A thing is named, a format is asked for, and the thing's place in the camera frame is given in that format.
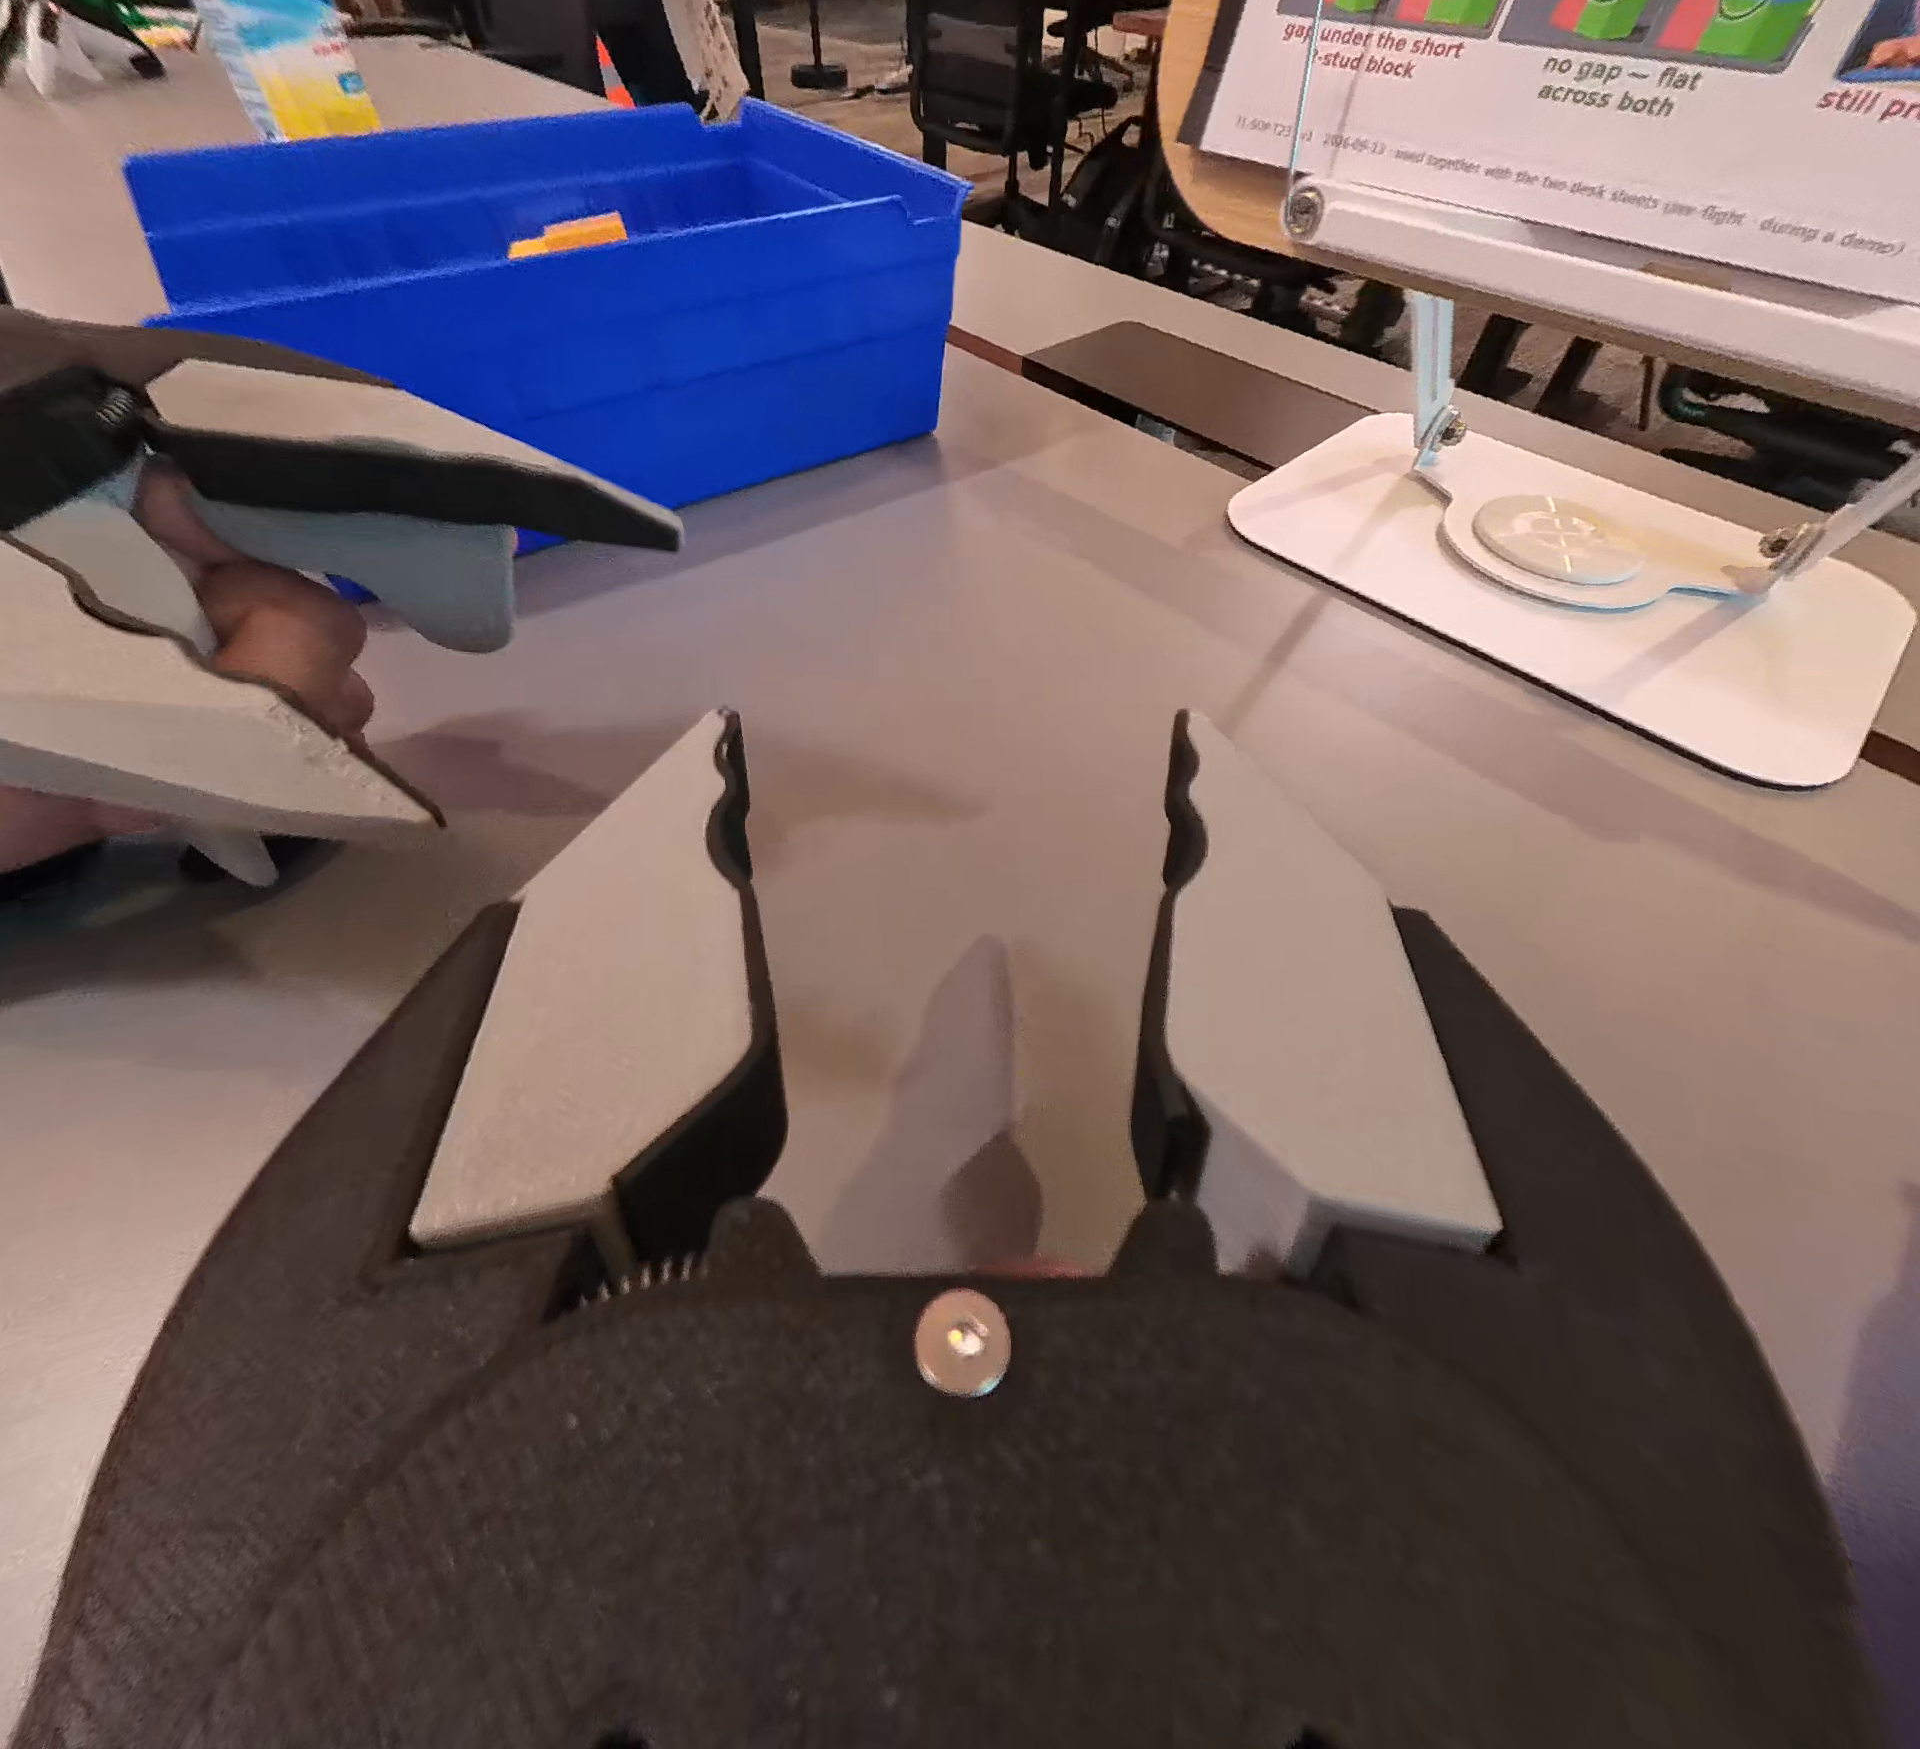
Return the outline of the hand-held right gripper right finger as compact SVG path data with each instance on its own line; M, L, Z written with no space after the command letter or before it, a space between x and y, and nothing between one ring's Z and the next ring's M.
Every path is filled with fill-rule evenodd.
M1132 1154L1226 1277L1311 1277L1333 1235L1501 1235L1386 893L1195 710L1168 729Z

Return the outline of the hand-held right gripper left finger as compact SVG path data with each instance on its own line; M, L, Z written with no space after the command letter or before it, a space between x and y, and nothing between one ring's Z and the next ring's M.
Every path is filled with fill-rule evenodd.
M789 1136L742 721L701 715L516 901L410 1244L701 1254Z

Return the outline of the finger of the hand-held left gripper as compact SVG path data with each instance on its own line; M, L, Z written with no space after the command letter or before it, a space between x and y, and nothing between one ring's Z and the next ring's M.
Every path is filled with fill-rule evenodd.
M147 535L3 538L3 784L184 832L443 827L283 689L212 671L202 607Z
M507 527L647 554L686 540L673 511L391 384L179 362L142 395L147 447L212 503Z

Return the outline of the blue plastic bin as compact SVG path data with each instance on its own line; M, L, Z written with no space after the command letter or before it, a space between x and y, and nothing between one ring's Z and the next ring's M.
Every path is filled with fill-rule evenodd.
M970 187L748 98L121 165L169 313L373 373L660 508L932 436ZM630 242L512 261L589 215Z

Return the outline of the person's left hand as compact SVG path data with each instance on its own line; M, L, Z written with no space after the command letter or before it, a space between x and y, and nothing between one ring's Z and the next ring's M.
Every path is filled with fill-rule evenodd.
M328 583L224 545L187 497L177 468L147 464L132 517L187 576L212 633L210 663L285 689L334 737L363 737L373 715L373 689L360 674L366 619Z

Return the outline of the white document stand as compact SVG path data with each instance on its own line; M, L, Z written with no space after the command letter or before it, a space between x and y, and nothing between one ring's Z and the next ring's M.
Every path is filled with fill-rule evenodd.
M1243 487L1245 545L1731 779L1811 794L1859 764L1916 607L1844 554L1916 497L1916 464L1835 515L1746 529L1471 431L1452 304L1881 421L1916 421L1916 304L1330 177L1289 177L1281 211L1307 257L1408 284L1408 416L1353 421Z

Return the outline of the instruction sheet on stand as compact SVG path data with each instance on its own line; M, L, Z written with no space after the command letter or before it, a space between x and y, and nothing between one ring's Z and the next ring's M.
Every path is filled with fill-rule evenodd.
M1215 78L1236 42L1245 0L1172 0L1160 58L1160 134L1165 177L1185 215L1212 237L1261 247L1267 257L1298 257L1284 232L1284 173L1205 153L1205 106L1215 97Z

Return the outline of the printed instruction sheet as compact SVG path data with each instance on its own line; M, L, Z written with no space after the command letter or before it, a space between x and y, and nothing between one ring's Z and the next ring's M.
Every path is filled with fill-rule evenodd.
M1195 144L1916 300L1916 0L1243 0Z

